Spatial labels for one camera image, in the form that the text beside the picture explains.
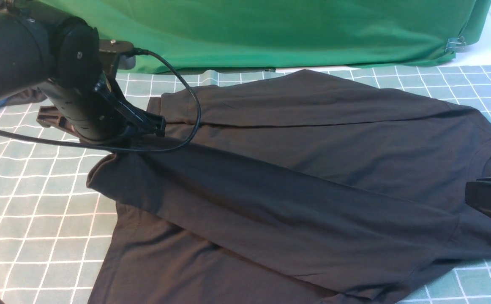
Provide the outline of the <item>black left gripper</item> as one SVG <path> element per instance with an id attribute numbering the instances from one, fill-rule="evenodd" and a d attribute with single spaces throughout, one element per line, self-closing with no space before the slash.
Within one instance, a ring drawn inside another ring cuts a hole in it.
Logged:
<path id="1" fill-rule="evenodd" d="M 137 137 L 166 134 L 165 118 L 128 102 L 113 76 L 101 76 L 86 88 L 63 88 L 46 81 L 40 89 L 54 109 L 41 107 L 38 123 L 70 133 L 83 144 L 129 146 Z"/>

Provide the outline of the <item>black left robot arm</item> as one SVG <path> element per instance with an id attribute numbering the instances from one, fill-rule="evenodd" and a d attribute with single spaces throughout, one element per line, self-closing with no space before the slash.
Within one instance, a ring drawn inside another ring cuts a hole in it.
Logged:
<path id="1" fill-rule="evenodd" d="M 38 88 L 51 106 L 37 122 L 105 145 L 147 134 L 163 137 L 166 120 L 133 106 L 115 77 L 131 69 L 131 42 L 101 40 L 83 19 L 34 0 L 7 0 L 0 10 L 0 105 Z"/>

